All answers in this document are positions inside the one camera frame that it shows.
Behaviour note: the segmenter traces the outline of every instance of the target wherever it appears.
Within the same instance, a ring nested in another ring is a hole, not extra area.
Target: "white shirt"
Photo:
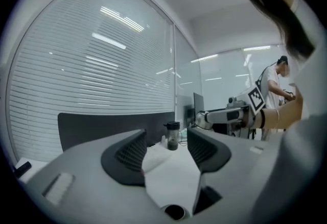
[[[266,108],[277,109],[279,107],[279,96],[269,91],[268,81],[274,81],[280,87],[278,74],[274,65],[268,67],[262,75],[261,94],[266,102]]]
[[[325,37],[325,31],[323,25],[320,23],[319,19],[315,15],[315,13],[311,10],[311,8],[307,5],[304,0],[294,0],[291,10],[296,15],[297,19],[300,21],[308,39],[317,47],[319,44],[322,44],[322,41]],[[297,60],[293,57],[288,58],[288,63],[290,67],[290,76],[289,76],[289,85],[290,86],[297,86],[295,83],[297,75],[304,67],[306,60],[300,59]],[[309,110],[307,107],[307,99],[303,96],[303,108],[302,108],[302,119],[309,117]]]

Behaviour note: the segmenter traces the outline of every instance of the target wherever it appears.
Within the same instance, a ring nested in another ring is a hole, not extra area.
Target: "person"
[[[294,122],[309,116],[295,80],[315,47],[322,45],[325,31],[304,0],[250,0],[250,2],[270,18],[280,31],[290,57],[289,84],[295,87],[296,99],[278,109],[263,109],[264,115],[258,113],[253,122],[249,119],[249,114],[245,114],[243,125],[254,129],[287,129]]]
[[[286,77],[289,74],[287,56],[281,56],[276,62],[276,65],[268,66],[262,74],[261,94],[268,109],[277,109],[281,105],[280,96],[288,101],[295,99],[293,95],[281,89],[279,85],[279,74],[282,77]],[[269,140],[269,136],[276,132],[276,130],[272,129],[262,129],[261,140]]]

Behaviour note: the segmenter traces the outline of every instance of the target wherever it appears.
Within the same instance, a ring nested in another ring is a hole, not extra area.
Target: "woman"
[[[279,109],[264,109],[254,120],[244,118],[244,126],[264,129],[286,129],[295,121],[308,117],[308,112],[294,78],[307,58],[324,38],[324,28],[303,0],[250,0],[255,7],[278,27],[290,56],[291,86],[296,88],[296,99]]]

